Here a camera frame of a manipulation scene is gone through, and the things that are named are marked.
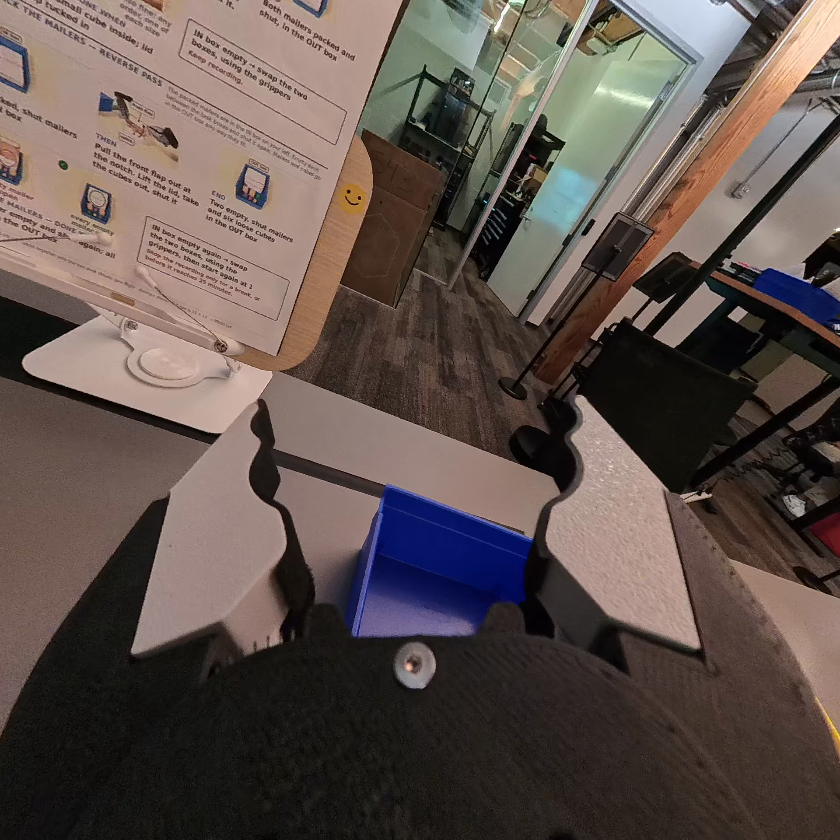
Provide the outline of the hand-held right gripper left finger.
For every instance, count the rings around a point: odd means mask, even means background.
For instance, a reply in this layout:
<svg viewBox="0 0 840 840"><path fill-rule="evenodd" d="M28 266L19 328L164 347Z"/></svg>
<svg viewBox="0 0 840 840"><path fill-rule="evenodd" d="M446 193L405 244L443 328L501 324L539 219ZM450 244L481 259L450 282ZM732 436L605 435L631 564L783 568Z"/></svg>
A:
<svg viewBox="0 0 840 840"><path fill-rule="evenodd" d="M314 601L266 403L249 404L171 488L131 655L215 637L244 657L294 637Z"/></svg>

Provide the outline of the black round stand base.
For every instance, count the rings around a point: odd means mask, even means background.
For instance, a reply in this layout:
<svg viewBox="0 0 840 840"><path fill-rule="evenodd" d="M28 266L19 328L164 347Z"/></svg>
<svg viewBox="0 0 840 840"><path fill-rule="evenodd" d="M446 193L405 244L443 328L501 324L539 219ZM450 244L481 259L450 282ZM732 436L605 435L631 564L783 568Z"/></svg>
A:
<svg viewBox="0 0 840 840"><path fill-rule="evenodd" d="M508 440L508 448L520 465L544 471L553 445L551 432L531 425L521 425Z"/></svg>

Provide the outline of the black floor sign stand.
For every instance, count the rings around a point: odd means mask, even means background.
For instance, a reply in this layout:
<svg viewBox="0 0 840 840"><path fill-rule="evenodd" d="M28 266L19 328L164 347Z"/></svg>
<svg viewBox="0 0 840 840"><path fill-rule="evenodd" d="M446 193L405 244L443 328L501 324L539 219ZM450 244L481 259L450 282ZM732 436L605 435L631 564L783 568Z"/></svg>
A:
<svg viewBox="0 0 840 840"><path fill-rule="evenodd" d="M519 401L524 401L528 397L523 380L544 356L554 338L564 329L585 298L601 280L616 282L620 278L654 232L651 227L625 213L616 213L613 216L581 263L581 268L590 274L587 285L579 292L562 319L555 324L548 338L540 345L519 375L515 379L507 376L499 379L498 385L504 393Z"/></svg>

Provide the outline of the blue plastic bin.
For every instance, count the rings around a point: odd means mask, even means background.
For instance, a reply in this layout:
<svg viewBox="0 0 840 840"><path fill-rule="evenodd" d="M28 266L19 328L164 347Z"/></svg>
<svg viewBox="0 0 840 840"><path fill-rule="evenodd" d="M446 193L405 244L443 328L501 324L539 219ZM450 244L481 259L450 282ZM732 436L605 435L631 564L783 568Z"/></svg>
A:
<svg viewBox="0 0 840 840"><path fill-rule="evenodd" d="M838 322L839 300L820 287L781 270L761 272L752 288L782 302L823 326Z"/></svg>
<svg viewBox="0 0 840 840"><path fill-rule="evenodd" d="M532 539L387 486L359 552L345 622L354 637L463 637L524 602Z"/></svg>

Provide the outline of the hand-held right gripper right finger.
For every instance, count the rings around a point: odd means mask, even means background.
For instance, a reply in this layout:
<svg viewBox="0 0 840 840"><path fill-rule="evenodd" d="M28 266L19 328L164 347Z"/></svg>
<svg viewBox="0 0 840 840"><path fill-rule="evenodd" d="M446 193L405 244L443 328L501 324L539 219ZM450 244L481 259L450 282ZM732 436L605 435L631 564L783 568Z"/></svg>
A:
<svg viewBox="0 0 840 840"><path fill-rule="evenodd" d="M569 408L560 443L574 474L539 514L526 596L555 634L590 653L619 633L700 653L666 488L585 398Z"/></svg>

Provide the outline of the black metal shelf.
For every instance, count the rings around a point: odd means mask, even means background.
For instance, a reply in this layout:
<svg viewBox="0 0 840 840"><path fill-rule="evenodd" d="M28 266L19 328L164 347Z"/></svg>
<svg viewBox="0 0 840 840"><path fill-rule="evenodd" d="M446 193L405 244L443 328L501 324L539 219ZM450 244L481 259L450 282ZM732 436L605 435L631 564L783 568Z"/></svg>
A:
<svg viewBox="0 0 840 840"><path fill-rule="evenodd" d="M463 192L495 112L473 100L476 82L460 69L448 80L426 66L416 76L416 88L398 137L398 146L440 170L445 184L433 226L445 230Z"/></svg>

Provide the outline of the large brown cardboard box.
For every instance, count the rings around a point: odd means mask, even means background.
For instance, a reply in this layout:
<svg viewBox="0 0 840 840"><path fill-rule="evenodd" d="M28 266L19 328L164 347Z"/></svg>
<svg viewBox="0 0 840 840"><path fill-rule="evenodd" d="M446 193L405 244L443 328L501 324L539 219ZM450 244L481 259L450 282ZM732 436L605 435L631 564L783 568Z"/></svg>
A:
<svg viewBox="0 0 840 840"><path fill-rule="evenodd" d="M341 283L396 308L432 225L446 174L364 129L373 191Z"/></svg>

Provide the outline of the glass door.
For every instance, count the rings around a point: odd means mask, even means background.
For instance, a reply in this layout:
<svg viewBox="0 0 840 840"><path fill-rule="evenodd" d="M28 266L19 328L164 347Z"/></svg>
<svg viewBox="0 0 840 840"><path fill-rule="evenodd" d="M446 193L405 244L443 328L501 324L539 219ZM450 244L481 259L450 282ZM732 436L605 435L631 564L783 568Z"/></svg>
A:
<svg viewBox="0 0 840 840"><path fill-rule="evenodd" d="M688 67L644 29L615 47L595 38L591 48L574 52L542 110L563 148L488 279L514 316L540 298L567 238L587 224Z"/></svg>

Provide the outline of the black fabric chair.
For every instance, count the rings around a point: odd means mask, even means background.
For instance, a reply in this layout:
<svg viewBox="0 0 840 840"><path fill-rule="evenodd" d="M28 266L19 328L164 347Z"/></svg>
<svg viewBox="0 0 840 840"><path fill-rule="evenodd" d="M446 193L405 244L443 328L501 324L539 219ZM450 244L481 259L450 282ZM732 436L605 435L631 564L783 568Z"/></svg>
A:
<svg viewBox="0 0 840 840"><path fill-rule="evenodd" d="M670 491L686 490L756 384L659 342L625 318L607 330L577 393Z"/></svg>

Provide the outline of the white sheet stand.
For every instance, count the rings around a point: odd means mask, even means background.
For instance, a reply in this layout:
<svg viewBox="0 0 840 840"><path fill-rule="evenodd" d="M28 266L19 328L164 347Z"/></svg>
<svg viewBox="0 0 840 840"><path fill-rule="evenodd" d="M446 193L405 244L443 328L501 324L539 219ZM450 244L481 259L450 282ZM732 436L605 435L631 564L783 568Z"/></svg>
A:
<svg viewBox="0 0 840 840"><path fill-rule="evenodd" d="M202 433L221 434L266 390L272 372L245 363L247 348L193 316L139 263L135 277L156 308L42 261L18 255L14 273L86 303L96 317L23 359L42 381Z"/></svg>

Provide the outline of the wooden post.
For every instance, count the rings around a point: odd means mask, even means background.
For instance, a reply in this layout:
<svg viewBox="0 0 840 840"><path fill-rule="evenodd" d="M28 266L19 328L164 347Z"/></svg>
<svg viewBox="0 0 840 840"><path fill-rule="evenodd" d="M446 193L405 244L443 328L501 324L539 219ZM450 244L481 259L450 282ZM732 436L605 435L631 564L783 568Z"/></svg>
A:
<svg viewBox="0 0 840 840"><path fill-rule="evenodd" d="M619 280L599 280L548 348L533 375L553 384L583 351L633 284L653 265L703 201L839 37L839 2L809 1L723 112L716 131L655 209L654 236Z"/></svg>

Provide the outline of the wooden top table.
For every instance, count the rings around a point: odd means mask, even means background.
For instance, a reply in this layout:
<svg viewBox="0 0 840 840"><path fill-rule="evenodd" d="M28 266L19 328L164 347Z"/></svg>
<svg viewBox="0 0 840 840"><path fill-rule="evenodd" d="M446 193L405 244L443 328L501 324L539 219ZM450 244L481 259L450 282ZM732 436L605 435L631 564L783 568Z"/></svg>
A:
<svg viewBox="0 0 840 840"><path fill-rule="evenodd" d="M705 278L705 283L723 298L726 304L715 310L691 336L705 336L709 328L727 316L732 309L741 308L764 320L775 341L819 368L824 377L809 392L779 411L771 420L699 467L690 480L693 487L708 485L714 476L735 465L790 421L838 391L838 331L832 328L838 322L823 326L792 307L755 291L753 282L743 282L719 271L711 272L709 277Z"/></svg>

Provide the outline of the printed instruction sheet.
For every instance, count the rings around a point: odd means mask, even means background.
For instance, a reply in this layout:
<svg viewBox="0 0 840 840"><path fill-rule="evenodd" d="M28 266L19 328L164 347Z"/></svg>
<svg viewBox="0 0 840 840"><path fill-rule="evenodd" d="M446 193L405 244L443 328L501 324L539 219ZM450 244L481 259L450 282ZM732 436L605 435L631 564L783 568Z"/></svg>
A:
<svg viewBox="0 0 840 840"><path fill-rule="evenodd" d="M402 5L3 1L2 270L275 355Z"/></svg>

